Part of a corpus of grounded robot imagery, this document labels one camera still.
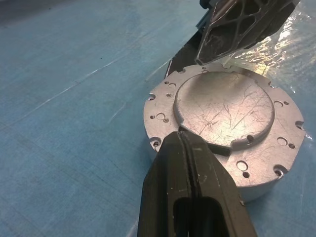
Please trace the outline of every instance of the blue table surface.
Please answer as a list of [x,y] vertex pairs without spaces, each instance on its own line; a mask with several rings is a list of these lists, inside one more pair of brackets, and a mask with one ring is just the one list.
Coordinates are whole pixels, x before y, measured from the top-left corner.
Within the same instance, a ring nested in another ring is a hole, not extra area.
[[[266,67],[307,131],[292,170],[247,205],[260,237],[316,236],[315,10],[302,0],[237,57]],[[197,0],[0,2],[1,237],[136,235],[144,102],[203,14]]]

